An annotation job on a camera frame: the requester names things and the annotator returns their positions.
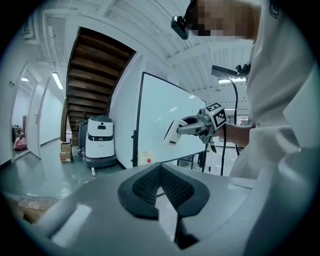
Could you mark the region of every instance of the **person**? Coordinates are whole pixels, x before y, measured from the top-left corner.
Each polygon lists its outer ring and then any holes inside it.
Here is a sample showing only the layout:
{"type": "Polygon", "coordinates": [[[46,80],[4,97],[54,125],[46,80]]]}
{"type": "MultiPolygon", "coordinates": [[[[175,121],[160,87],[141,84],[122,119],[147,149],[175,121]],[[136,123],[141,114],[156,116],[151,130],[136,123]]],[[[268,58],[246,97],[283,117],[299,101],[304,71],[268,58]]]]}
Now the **person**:
{"type": "Polygon", "coordinates": [[[15,151],[25,150],[27,146],[27,141],[24,138],[25,134],[21,133],[14,141],[13,143],[13,149],[15,151]]]}
{"type": "MultiPolygon", "coordinates": [[[[244,148],[230,176],[257,179],[263,167],[299,150],[283,111],[303,86],[315,58],[275,0],[197,0],[188,7],[185,20],[198,36],[234,36],[253,42],[246,80],[253,125],[227,123],[226,138],[244,148]]],[[[223,138],[223,130],[214,136],[223,138]]]]}

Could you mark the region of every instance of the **white shirt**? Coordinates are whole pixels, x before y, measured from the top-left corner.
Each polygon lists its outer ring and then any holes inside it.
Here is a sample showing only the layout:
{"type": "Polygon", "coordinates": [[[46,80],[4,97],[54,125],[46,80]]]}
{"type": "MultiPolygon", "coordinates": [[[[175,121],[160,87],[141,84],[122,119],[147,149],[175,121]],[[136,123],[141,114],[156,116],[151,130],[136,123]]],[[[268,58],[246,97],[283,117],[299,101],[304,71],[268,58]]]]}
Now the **white shirt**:
{"type": "Polygon", "coordinates": [[[256,128],[250,130],[249,144],[230,176],[256,179],[263,167],[299,149],[283,111],[315,63],[299,29],[272,0],[261,1],[259,32],[250,63],[247,95],[256,128]]]}

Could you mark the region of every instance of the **white device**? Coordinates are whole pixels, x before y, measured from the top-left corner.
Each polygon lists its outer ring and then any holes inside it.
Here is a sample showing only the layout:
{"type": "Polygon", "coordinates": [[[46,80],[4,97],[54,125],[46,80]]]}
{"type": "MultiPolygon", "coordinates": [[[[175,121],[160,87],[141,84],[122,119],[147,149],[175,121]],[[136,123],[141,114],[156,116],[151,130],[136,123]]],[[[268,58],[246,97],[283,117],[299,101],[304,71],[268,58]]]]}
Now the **white device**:
{"type": "Polygon", "coordinates": [[[164,136],[164,143],[167,145],[175,146],[177,145],[181,134],[177,132],[178,128],[186,126],[187,123],[182,120],[173,120],[168,131],[166,132],[164,136]]]}
{"type": "Polygon", "coordinates": [[[212,136],[227,122],[225,108],[219,103],[201,108],[197,115],[174,120],[170,125],[164,143],[176,145],[182,134],[199,136],[204,144],[214,146],[212,136]]]}
{"type": "Polygon", "coordinates": [[[112,119],[103,115],[89,118],[85,140],[85,161],[90,168],[103,168],[116,163],[112,119]]]}

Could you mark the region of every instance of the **white robot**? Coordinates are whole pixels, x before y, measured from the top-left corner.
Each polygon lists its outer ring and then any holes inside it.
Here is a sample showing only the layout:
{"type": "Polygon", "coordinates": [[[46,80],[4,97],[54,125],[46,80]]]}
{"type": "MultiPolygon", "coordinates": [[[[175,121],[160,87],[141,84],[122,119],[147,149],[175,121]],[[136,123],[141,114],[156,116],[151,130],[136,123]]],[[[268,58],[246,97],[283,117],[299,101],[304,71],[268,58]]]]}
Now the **white robot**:
{"type": "Polygon", "coordinates": [[[88,120],[85,140],[86,166],[104,168],[116,164],[114,146],[114,123],[111,118],[100,115],[88,120]]]}

